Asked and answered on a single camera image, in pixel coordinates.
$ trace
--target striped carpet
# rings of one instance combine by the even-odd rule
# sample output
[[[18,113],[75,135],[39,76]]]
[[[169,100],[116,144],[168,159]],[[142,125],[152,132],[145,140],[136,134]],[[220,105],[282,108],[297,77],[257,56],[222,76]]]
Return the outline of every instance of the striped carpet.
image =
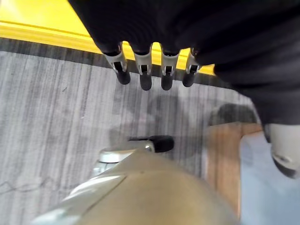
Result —
[[[102,148],[132,136],[172,135],[163,156],[203,176],[212,112],[252,107],[226,88],[174,81],[164,91],[153,77],[146,92],[135,73],[123,86],[109,68],[17,52],[0,51],[0,225],[28,224],[89,178]]]

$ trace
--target yellow edge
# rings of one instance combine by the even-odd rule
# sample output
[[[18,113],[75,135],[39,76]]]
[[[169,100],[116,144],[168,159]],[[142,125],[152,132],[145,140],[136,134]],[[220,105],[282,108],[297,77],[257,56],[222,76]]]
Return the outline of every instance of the yellow edge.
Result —
[[[93,53],[101,53],[91,37],[80,34],[68,33],[61,30],[50,30],[47,28],[33,27],[26,24],[14,24],[0,22],[0,37],[11,38],[23,41],[37,42],[47,45],[56,45],[66,48],[73,48]],[[123,42],[123,51],[127,59],[135,60],[134,54],[128,42]],[[177,68],[185,69],[188,57],[188,49],[180,52]],[[161,65],[161,49],[159,43],[153,43],[152,63]],[[201,73],[214,75],[214,65],[203,66]]]

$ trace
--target wooden surface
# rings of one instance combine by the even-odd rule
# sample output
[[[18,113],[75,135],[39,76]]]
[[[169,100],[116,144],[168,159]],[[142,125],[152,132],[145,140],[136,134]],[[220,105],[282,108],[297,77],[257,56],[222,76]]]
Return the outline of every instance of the wooden surface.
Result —
[[[208,140],[208,183],[240,217],[240,140],[261,131],[259,124],[228,123],[211,126]]]

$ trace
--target black fabric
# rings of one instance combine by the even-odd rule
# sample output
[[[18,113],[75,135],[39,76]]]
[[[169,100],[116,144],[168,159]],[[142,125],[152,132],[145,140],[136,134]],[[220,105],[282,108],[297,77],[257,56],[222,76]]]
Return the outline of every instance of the black fabric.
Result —
[[[262,123],[300,124],[300,2],[69,0],[95,43],[135,52],[199,49],[196,60],[252,99]]]

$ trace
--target light blue surface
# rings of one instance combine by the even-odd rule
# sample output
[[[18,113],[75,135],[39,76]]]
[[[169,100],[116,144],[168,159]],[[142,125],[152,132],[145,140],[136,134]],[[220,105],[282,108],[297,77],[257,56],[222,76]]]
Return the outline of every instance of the light blue surface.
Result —
[[[241,224],[300,224],[300,180],[278,171],[263,133],[244,136],[241,155]]]

